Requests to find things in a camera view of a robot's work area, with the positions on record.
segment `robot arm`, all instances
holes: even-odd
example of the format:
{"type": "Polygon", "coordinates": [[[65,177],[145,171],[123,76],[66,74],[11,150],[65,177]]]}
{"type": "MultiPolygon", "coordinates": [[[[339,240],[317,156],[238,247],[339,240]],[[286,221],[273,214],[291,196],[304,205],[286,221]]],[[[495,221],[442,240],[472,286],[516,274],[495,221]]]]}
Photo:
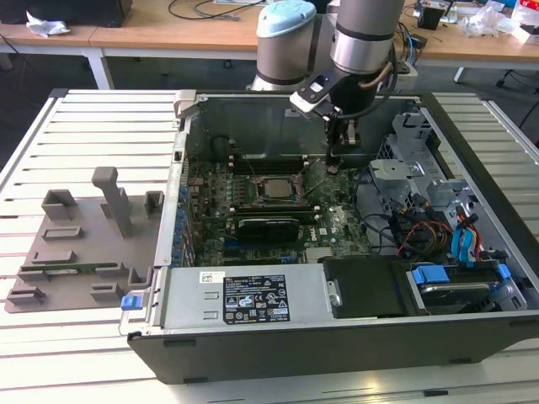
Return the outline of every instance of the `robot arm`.
{"type": "Polygon", "coordinates": [[[357,120],[385,102],[397,84],[393,47],[404,0],[341,0],[336,21],[316,15],[302,0],[274,3],[262,11],[253,90],[296,90],[291,103],[326,122],[326,163],[339,166],[333,149],[358,146],[357,120]],[[382,98],[378,84],[392,73],[382,98]]]}
{"type": "MultiPolygon", "coordinates": [[[[396,71],[392,44],[403,5],[404,0],[341,0],[330,53],[333,63],[303,82],[291,102],[303,114],[332,114],[338,120],[358,119],[377,108],[377,84],[391,71],[390,65],[396,71]],[[328,98],[335,108],[319,108],[328,98]]],[[[390,92],[396,82],[393,74],[390,92]]]]}

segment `wooden table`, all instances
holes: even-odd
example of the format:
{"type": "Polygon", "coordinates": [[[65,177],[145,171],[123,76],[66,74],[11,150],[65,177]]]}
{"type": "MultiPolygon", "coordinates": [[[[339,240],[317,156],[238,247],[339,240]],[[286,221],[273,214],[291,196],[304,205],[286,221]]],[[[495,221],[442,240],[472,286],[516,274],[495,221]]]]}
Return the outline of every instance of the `wooden table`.
{"type": "MultiPolygon", "coordinates": [[[[407,0],[407,5],[415,3],[407,0]]],[[[410,17],[412,10],[405,10],[401,22],[411,34],[421,35],[429,41],[423,49],[418,64],[421,66],[460,67],[455,77],[464,77],[464,67],[493,69],[539,70],[539,46],[523,45],[507,34],[466,38],[456,24],[442,24],[435,31],[417,28],[417,19],[410,17]]]]}
{"type": "MultiPolygon", "coordinates": [[[[100,89],[114,88],[106,56],[256,60],[256,26],[261,7],[237,13],[240,21],[185,20],[168,12],[170,0],[133,0],[122,28],[73,26],[67,35],[44,39],[24,25],[1,25],[2,33],[21,53],[49,53],[86,56],[100,89]]],[[[179,0],[175,13],[196,17],[193,5],[200,0],[179,0]]],[[[233,8],[207,4],[208,13],[233,8]]],[[[402,21],[418,35],[429,39],[418,64],[421,66],[539,70],[539,46],[522,45],[509,35],[466,38],[454,24],[441,24],[436,31],[417,29],[417,20],[407,15],[402,21]]],[[[13,52],[0,42],[0,52],[13,52]]]]}

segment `floor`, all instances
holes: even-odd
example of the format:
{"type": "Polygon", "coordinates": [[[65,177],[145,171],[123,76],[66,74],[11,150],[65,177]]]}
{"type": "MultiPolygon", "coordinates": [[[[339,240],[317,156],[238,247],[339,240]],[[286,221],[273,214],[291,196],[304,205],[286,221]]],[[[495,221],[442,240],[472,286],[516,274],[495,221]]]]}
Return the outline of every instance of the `floor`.
{"type": "MultiPolygon", "coordinates": [[[[13,70],[0,71],[0,168],[7,162],[39,107],[52,88],[95,88],[92,73],[78,56],[13,56],[13,70]]],[[[222,61],[171,60],[170,74],[163,76],[155,59],[110,58],[109,67],[118,89],[239,89],[255,74],[255,62],[235,61],[225,69],[222,61]]],[[[477,93],[492,99],[517,124],[539,99],[539,74],[508,77],[495,87],[503,71],[471,70],[463,84],[455,84],[454,68],[420,67],[418,90],[477,93]]],[[[528,119],[524,132],[539,141],[539,109],[528,119]]]]}

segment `gray 3d printed part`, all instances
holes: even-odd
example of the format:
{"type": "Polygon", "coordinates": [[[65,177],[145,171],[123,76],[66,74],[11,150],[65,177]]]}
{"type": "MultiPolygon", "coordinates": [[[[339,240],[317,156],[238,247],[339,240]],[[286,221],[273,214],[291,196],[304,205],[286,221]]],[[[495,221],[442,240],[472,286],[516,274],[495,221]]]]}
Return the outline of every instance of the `gray 3d printed part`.
{"type": "Polygon", "coordinates": [[[163,193],[127,199],[115,181],[101,181],[114,179],[115,169],[106,169],[106,175],[104,170],[96,171],[101,172],[96,178],[105,192],[117,192],[113,202],[75,201],[68,190],[47,193],[46,216],[8,296],[6,311],[117,306],[122,295],[149,285],[163,193]],[[103,205],[113,215],[105,215],[103,205]],[[116,207],[123,212],[119,221],[116,207]],[[129,238],[122,236],[123,225],[118,225],[125,224],[125,219],[131,223],[129,238]]]}
{"type": "Polygon", "coordinates": [[[92,184],[103,191],[122,237],[129,238],[133,231],[129,218],[129,200],[124,190],[118,189],[116,179],[118,179],[116,167],[97,167],[93,172],[92,184]]]}

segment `sticker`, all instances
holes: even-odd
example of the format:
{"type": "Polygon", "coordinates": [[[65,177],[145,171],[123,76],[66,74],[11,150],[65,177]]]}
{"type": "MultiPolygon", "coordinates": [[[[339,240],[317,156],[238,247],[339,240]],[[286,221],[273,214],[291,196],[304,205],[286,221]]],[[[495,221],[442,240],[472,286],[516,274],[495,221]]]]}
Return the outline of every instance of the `sticker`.
{"type": "Polygon", "coordinates": [[[539,11],[539,0],[520,0],[520,5],[539,11]]]}
{"type": "Polygon", "coordinates": [[[290,321],[285,275],[239,276],[221,281],[226,324],[290,321]]]}
{"type": "Polygon", "coordinates": [[[224,272],[201,272],[200,282],[202,284],[222,284],[224,277],[224,272]]]}
{"type": "Polygon", "coordinates": [[[47,275],[74,275],[78,274],[76,269],[48,269],[45,271],[47,275]]]}

